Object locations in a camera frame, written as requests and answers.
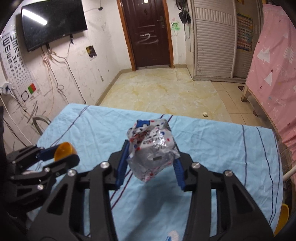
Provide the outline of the black bags on hook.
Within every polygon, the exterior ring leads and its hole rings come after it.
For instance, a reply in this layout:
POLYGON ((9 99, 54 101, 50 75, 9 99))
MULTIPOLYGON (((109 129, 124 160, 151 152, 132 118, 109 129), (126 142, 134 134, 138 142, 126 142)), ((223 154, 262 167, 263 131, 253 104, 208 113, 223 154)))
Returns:
POLYGON ((179 18, 183 24, 191 24, 189 7, 187 0, 176 0, 176 6, 179 12, 179 18))

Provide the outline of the dark brown door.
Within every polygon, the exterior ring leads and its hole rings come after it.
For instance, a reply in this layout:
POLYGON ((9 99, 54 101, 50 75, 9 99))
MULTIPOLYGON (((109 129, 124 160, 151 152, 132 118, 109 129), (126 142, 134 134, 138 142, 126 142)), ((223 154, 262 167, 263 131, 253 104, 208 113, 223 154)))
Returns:
POLYGON ((117 1, 132 70, 174 68, 166 1, 117 1))

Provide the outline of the wooden bed frame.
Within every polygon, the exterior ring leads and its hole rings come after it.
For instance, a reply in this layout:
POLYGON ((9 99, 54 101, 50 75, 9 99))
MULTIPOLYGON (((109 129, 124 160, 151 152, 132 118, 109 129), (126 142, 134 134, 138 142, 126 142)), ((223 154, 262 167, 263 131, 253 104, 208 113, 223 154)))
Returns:
POLYGON ((240 86, 239 89, 242 91, 242 95, 240 97, 241 102, 247 103, 250 106, 252 115, 255 116, 260 123, 262 123, 263 127, 272 128, 273 125, 268 115, 263 110, 261 104, 257 101, 246 84, 240 86))

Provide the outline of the white louvered wardrobe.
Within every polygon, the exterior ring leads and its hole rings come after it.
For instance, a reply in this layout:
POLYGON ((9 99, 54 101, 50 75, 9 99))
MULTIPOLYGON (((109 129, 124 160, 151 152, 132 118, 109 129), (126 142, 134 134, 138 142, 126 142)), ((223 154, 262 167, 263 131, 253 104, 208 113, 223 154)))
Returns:
POLYGON ((236 4, 190 1, 193 24, 193 78, 232 78, 237 48, 236 4))

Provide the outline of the eye chart poster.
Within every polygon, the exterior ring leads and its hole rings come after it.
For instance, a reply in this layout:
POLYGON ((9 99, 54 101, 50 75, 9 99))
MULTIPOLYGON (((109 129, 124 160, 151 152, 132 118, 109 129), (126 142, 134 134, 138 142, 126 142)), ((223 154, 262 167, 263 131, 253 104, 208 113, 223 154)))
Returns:
POLYGON ((28 102, 39 86, 22 57, 16 30, 1 34, 1 60, 16 97, 22 103, 28 102))

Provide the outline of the light blue bed sheet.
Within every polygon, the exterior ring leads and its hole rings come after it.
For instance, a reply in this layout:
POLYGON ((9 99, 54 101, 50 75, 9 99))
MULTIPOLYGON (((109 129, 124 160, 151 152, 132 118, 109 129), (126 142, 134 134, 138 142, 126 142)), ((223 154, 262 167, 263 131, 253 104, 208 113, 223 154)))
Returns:
POLYGON ((189 154, 210 171, 233 171, 271 229, 276 228, 283 196, 282 166, 269 128, 69 104, 37 145, 71 143, 80 158, 76 169, 85 172, 137 133, 143 140, 128 151, 132 171, 111 202, 119 240, 169 240, 184 235, 191 193, 177 184, 173 169, 177 152, 189 154))

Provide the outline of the colourful wall chart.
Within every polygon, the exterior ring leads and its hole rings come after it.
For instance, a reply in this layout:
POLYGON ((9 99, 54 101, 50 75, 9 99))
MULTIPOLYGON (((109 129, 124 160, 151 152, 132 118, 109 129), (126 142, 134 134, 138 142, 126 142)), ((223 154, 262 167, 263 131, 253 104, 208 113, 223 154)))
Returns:
POLYGON ((237 14, 237 49, 252 51, 253 20, 249 16, 237 14))

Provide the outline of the silver snack wrapper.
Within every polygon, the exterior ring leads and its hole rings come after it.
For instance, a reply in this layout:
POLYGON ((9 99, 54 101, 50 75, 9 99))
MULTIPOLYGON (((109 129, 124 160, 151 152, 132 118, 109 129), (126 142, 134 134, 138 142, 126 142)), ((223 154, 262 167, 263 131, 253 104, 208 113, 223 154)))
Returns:
POLYGON ((137 120, 127 131, 127 162, 136 178, 148 182, 180 157, 168 121, 137 120))

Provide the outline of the pink patterned curtain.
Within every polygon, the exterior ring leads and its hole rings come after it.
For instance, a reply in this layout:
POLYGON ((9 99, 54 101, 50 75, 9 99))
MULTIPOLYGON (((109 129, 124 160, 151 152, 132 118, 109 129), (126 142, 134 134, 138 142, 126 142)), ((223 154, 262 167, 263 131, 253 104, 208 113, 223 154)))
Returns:
POLYGON ((295 27, 281 6, 263 5, 263 27, 246 85, 295 153, 295 27))

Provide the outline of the black wall television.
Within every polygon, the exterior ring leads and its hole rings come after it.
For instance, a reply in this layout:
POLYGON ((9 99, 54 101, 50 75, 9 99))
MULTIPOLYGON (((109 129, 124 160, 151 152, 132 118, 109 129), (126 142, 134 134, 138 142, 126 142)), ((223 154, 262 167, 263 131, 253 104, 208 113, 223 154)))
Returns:
POLYGON ((27 51, 87 30, 82 1, 39 1, 22 7, 27 51))

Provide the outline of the orange plastic lid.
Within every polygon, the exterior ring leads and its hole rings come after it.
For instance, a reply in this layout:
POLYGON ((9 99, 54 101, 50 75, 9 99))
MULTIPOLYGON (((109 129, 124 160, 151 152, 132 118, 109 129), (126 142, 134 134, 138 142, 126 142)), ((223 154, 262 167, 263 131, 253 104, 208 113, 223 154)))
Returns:
POLYGON ((60 144, 54 153, 54 161, 60 161, 68 156, 76 155, 77 151, 72 144, 69 142, 63 142, 60 144))

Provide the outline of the white power strip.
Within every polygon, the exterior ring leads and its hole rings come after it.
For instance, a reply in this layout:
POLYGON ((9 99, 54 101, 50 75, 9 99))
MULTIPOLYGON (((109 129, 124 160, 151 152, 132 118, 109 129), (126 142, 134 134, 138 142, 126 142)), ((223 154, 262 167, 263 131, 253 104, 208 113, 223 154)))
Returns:
POLYGON ((4 95, 11 95, 12 84, 10 82, 5 82, 1 85, 1 93, 4 95))

